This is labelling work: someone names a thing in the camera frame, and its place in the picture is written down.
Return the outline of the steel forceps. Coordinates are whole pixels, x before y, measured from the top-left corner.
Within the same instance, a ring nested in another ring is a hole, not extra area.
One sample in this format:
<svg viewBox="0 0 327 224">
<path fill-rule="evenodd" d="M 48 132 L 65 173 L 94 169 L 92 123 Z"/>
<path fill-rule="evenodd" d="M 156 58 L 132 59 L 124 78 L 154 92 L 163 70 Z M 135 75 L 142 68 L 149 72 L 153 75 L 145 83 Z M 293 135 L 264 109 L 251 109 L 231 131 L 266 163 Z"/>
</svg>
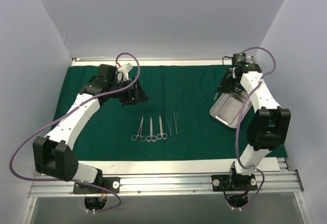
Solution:
<svg viewBox="0 0 327 224">
<path fill-rule="evenodd" d="M 157 134 L 156 138 L 157 140 L 165 140 L 167 139 L 168 135 L 167 133 L 164 132 L 164 129 L 163 129 L 163 124 L 162 124 L 162 118 L 161 116 L 159 116 L 159 133 Z"/>
<path fill-rule="evenodd" d="M 146 141 L 146 137 L 142 134 L 142 131 L 143 131 L 143 122 L 144 122 L 144 117 L 141 118 L 138 132 L 135 135 L 132 135 L 131 136 L 131 140 L 132 141 L 136 141 L 137 139 L 140 139 L 142 142 Z"/>
</svg>

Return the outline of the green surgical cloth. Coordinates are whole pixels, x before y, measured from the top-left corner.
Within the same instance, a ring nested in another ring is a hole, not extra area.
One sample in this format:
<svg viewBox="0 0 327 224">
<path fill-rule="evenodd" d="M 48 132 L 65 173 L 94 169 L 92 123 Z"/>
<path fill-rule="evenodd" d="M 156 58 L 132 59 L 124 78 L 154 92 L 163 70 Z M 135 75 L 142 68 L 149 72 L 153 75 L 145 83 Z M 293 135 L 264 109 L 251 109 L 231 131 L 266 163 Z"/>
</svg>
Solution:
<svg viewBox="0 0 327 224">
<path fill-rule="evenodd" d="M 211 117 L 218 85 L 225 74 L 221 65 L 143 66 L 131 70 L 138 76 L 148 102 L 122 106 L 108 100 L 88 121 L 74 144 L 80 161 L 161 161 L 235 158 L 235 130 Z M 178 134 L 174 112 L 178 113 Z M 162 118 L 165 140 L 131 140 L 144 117 L 142 134 L 159 133 Z M 246 147 L 246 132 L 253 118 L 249 111 L 241 123 L 239 149 Z M 172 120 L 169 136 L 167 119 Z"/>
</svg>

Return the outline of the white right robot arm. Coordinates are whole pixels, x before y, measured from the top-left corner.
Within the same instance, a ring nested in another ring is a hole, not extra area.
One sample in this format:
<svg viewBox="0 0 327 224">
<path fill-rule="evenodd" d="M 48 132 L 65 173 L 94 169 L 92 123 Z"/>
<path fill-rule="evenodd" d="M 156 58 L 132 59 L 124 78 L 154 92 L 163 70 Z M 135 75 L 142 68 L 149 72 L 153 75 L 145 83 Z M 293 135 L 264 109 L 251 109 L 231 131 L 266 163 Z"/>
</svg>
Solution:
<svg viewBox="0 0 327 224">
<path fill-rule="evenodd" d="M 260 162 L 286 140 L 291 112 L 283 109 L 273 98 L 264 76 L 257 64 L 239 63 L 227 70 L 218 88 L 222 93 L 230 93 L 237 88 L 245 90 L 247 96 L 240 115 L 248 101 L 251 101 L 254 110 L 247 129 L 247 146 L 241 154 L 238 149 L 241 120 L 238 119 L 235 171 L 227 176 L 227 184 L 234 190 L 240 189 L 245 184 L 244 176 L 254 174 Z"/>
</svg>

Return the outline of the steel tweezers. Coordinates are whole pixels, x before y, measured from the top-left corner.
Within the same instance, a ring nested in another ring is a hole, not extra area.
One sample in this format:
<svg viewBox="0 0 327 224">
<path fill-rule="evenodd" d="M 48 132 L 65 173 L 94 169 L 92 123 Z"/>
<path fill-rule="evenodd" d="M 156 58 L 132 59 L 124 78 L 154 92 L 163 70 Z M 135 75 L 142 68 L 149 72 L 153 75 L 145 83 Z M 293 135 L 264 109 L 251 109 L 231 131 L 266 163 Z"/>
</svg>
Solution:
<svg viewBox="0 0 327 224">
<path fill-rule="evenodd" d="M 168 129 L 169 129 L 169 136 L 172 136 L 172 120 L 167 119 Z"/>
<path fill-rule="evenodd" d="M 178 113 L 174 112 L 174 122 L 175 122 L 175 133 L 178 134 Z"/>
</svg>

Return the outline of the steel instrument tray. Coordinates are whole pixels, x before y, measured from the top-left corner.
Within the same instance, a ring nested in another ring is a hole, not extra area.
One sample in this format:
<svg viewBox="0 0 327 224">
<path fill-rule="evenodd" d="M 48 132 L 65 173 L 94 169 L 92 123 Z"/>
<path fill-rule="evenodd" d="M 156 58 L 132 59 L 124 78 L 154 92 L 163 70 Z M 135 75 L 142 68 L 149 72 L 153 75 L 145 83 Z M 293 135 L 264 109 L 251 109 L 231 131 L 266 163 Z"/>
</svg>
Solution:
<svg viewBox="0 0 327 224">
<path fill-rule="evenodd" d="M 236 129 L 240 110 L 246 97 L 247 93 L 244 91 L 224 93 L 214 103 L 209 113 L 225 126 Z"/>
</svg>

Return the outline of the steel surgical scissors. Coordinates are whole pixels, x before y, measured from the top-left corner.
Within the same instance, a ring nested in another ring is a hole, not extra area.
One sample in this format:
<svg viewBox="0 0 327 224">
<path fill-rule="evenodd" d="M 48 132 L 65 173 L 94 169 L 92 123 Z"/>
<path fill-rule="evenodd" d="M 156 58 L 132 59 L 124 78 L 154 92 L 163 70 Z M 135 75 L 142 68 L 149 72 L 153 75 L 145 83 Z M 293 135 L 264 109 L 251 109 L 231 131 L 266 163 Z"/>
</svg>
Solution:
<svg viewBox="0 0 327 224">
<path fill-rule="evenodd" d="M 153 133 L 153 120 L 152 117 L 150 117 L 150 134 L 146 137 L 146 141 L 147 142 L 151 142 L 151 141 L 156 141 L 157 140 L 157 136 L 154 135 Z"/>
</svg>

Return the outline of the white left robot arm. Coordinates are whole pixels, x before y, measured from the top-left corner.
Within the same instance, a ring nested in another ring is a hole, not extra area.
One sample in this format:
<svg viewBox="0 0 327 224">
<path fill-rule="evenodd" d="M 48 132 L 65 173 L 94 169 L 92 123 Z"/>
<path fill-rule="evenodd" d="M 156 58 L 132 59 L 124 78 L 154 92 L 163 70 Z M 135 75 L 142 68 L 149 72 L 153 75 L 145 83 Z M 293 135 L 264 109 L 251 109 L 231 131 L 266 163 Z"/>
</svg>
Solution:
<svg viewBox="0 0 327 224">
<path fill-rule="evenodd" d="M 116 98 L 123 106 L 149 100 L 137 78 L 129 76 L 132 68 L 131 64 L 99 66 L 97 75 L 80 89 L 66 115 L 45 137 L 33 141 L 38 173 L 66 182 L 85 182 L 91 193 L 102 189 L 102 171 L 79 162 L 73 148 L 87 122 L 109 99 Z"/>
</svg>

